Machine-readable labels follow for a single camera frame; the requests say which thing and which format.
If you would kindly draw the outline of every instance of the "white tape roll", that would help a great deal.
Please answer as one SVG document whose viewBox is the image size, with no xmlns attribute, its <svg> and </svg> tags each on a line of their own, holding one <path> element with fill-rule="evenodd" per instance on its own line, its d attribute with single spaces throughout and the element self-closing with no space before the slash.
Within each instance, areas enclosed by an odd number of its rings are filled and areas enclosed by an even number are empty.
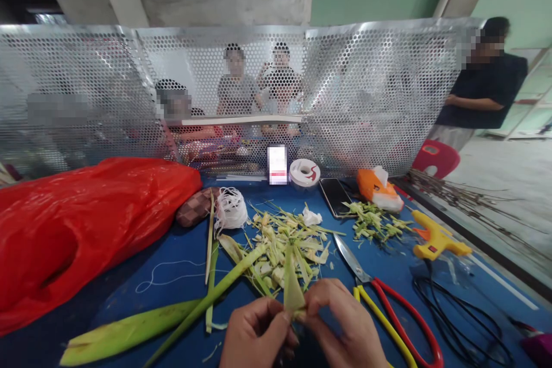
<svg viewBox="0 0 552 368">
<path fill-rule="evenodd" d="M 315 162 L 299 158 L 289 167 L 289 181 L 298 190 L 315 188 L 320 180 L 320 167 Z"/>
</svg>

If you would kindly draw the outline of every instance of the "smartphone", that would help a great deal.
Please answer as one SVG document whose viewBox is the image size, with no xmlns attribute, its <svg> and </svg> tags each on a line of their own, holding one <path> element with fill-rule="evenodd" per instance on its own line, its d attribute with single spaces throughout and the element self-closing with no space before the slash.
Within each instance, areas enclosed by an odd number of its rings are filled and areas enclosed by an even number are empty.
<svg viewBox="0 0 552 368">
<path fill-rule="evenodd" d="M 269 184 L 288 184 L 288 149 L 285 145 L 270 144 L 267 148 Z"/>
<path fill-rule="evenodd" d="M 349 207 L 343 202 L 351 203 L 351 198 L 337 178 L 323 178 L 320 180 L 322 194 L 328 203 L 329 210 L 336 219 L 343 219 L 349 212 Z"/>
</svg>

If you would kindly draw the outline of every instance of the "perforated metal sheet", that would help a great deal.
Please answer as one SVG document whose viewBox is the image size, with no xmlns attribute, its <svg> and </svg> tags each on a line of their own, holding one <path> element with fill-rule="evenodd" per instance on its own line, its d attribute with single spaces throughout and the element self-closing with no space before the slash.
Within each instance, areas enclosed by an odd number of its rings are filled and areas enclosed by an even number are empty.
<svg viewBox="0 0 552 368">
<path fill-rule="evenodd" d="M 272 143 L 287 144 L 290 160 L 313 159 L 327 174 L 381 164 L 402 175 L 481 23 L 0 26 L 0 154 L 34 176 L 115 155 L 261 174 Z M 231 75 L 242 63 L 236 82 Z M 51 116 L 48 105 L 40 110 L 45 96 L 59 108 Z M 302 121 L 177 126 L 190 117 L 250 114 L 300 114 Z"/>
<path fill-rule="evenodd" d="M 134 36 L 115 26 L 0 26 L 2 161 L 40 177 L 110 156 L 163 156 Z"/>
<path fill-rule="evenodd" d="M 230 154 L 217 155 L 221 167 L 209 171 L 258 174 L 273 143 L 288 145 L 290 160 L 312 159 L 326 174 L 380 164 L 397 176 L 410 168 L 481 23 L 429 19 L 307 30 L 261 26 L 138 33 L 153 81 L 176 81 L 196 115 L 302 114 L 301 125 L 224 126 L 226 138 L 213 139 L 213 145 Z M 278 67 L 282 54 L 289 57 L 284 68 Z M 228 87 L 228 74 L 239 72 L 233 65 L 240 61 L 245 86 Z M 260 91 L 249 87 L 251 81 Z M 213 151 L 197 144 L 190 148 L 181 139 L 186 135 L 179 133 L 193 127 L 171 130 L 184 162 L 201 159 L 202 150 Z M 247 140 L 231 143 L 234 131 Z"/>
</svg>

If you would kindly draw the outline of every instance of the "hand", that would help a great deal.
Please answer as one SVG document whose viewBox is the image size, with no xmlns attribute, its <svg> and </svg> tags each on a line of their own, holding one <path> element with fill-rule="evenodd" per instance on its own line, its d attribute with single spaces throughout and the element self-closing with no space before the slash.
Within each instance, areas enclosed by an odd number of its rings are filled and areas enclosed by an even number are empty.
<svg viewBox="0 0 552 368">
<path fill-rule="evenodd" d="M 305 301 L 306 315 L 300 321 L 312 331 L 332 368 L 388 367 L 374 321 L 338 279 L 316 282 Z M 340 338 L 318 316 L 325 306 L 341 325 Z"/>
<path fill-rule="evenodd" d="M 286 356 L 292 358 L 299 341 L 291 319 L 280 302 L 268 297 L 233 311 L 220 368 L 271 368 L 284 342 Z"/>
<path fill-rule="evenodd" d="M 456 95 L 450 94 L 447 97 L 447 100 L 444 102 L 445 106 L 446 105 L 456 105 L 456 98 L 457 98 Z"/>
</svg>

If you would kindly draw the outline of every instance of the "red plastic stool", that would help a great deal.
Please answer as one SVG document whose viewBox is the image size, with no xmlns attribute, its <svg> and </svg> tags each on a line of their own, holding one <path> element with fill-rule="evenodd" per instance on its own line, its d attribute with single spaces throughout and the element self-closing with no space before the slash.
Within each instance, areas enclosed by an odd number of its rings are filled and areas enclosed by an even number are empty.
<svg viewBox="0 0 552 368">
<path fill-rule="evenodd" d="M 427 168 L 435 166 L 437 172 L 433 176 L 443 179 L 453 172 L 458 164 L 460 164 L 460 155 L 453 147 L 449 147 L 442 142 L 425 140 L 412 164 L 412 168 L 425 171 Z"/>
</svg>

